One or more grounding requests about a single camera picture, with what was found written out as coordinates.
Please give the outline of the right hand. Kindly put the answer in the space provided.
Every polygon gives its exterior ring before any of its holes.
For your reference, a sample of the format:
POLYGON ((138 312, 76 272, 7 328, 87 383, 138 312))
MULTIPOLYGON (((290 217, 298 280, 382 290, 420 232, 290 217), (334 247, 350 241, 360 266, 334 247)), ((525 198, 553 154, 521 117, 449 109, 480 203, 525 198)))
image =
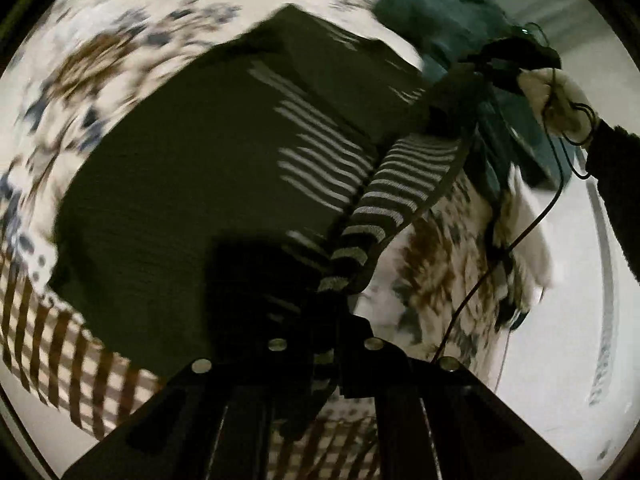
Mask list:
POLYGON ((518 85, 535 118, 548 133, 586 148, 599 125, 598 113, 564 70, 522 70, 518 85))

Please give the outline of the dark sleeved right forearm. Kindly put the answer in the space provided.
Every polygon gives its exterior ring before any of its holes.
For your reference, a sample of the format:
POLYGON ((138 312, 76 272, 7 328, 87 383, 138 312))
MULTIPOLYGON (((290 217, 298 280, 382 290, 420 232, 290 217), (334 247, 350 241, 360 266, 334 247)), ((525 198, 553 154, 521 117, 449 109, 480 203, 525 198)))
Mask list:
POLYGON ((628 268, 639 281, 639 155, 640 140, 601 120, 587 150, 587 170, 597 180, 614 234, 628 268))

